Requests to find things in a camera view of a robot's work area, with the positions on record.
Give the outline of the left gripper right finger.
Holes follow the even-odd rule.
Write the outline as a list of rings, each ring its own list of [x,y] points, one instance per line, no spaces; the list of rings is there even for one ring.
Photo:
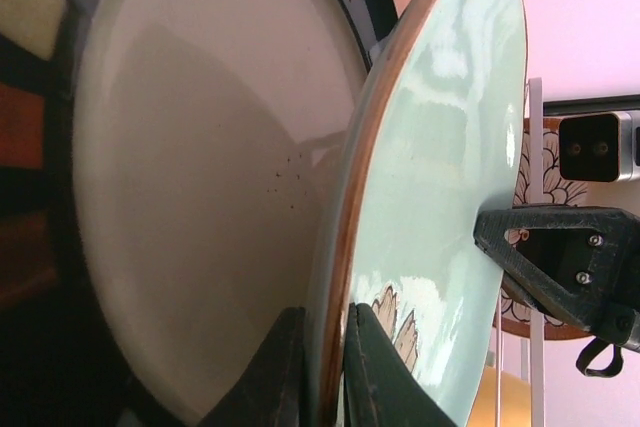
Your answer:
[[[347,426],[454,425],[412,377],[365,303],[349,305],[343,366]]]

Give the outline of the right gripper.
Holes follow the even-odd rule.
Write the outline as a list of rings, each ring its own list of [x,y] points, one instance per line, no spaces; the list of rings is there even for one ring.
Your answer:
[[[609,344],[639,351],[639,219],[557,204],[480,213],[476,245],[516,297]]]

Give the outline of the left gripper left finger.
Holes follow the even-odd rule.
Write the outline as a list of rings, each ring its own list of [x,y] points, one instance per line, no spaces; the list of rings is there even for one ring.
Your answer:
[[[201,426],[300,424],[304,320],[302,307],[281,311],[240,379]]]

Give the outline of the floral patterned plate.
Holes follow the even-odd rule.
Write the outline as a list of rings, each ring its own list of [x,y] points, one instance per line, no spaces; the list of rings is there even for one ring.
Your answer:
[[[566,180],[561,176],[559,165],[559,118],[546,117],[542,129],[542,193],[548,210],[555,204],[559,210],[577,207],[585,203],[588,187],[582,181]],[[518,171],[514,207],[520,209],[531,202],[531,140],[530,126],[526,125],[523,136],[520,166]],[[536,265],[551,278],[558,277],[561,261],[556,257],[563,254],[567,246],[569,230],[549,221],[540,221],[527,227],[508,232],[509,244],[521,255]],[[528,305],[520,302],[516,294],[508,289],[501,291],[502,328],[510,334],[528,338],[530,336],[531,315]],[[589,334],[577,327],[564,323],[544,311],[544,336],[550,341],[566,341],[587,337]]]

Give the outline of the yellow ceramic mug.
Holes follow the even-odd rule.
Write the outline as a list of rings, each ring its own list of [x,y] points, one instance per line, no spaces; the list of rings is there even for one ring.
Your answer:
[[[479,389],[467,425],[494,427],[497,373],[494,367],[484,368]],[[507,372],[501,372],[501,427],[531,426],[530,385]]]

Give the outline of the light blue plate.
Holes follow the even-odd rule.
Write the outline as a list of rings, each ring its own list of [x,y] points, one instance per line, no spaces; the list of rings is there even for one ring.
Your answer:
[[[526,77],[523,0],[411,0],[373,64],[320,234],[305,332],[310,426],[335,422],[350,304],[457,424],[470,415],[501,269],[477,215],[512,205]]]

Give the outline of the grey bowl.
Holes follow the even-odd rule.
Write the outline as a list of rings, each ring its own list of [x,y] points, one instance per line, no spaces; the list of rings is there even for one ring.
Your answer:
[[[306,302],[394,0],[1,0],[1,422],[198,424]]]

